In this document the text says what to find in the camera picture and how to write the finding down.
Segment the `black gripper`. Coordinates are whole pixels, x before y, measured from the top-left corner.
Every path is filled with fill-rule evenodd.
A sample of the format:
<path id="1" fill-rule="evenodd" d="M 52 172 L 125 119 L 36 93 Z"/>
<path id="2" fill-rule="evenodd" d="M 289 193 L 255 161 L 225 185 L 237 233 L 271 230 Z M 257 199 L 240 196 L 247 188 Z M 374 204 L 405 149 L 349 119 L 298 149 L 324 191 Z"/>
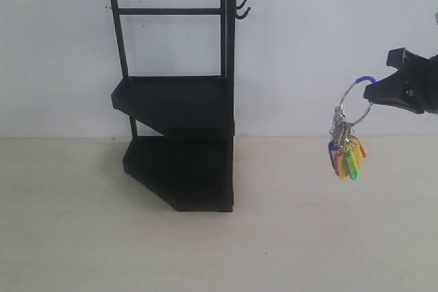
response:
<path id="1" fill-rule="evenodd" d="M 416 114 L 437 114 L 437 55 L 425 58 L 406 48 L 392 49 L 386 66 L 400 72 L 369 84 L 364 99 Z"/>

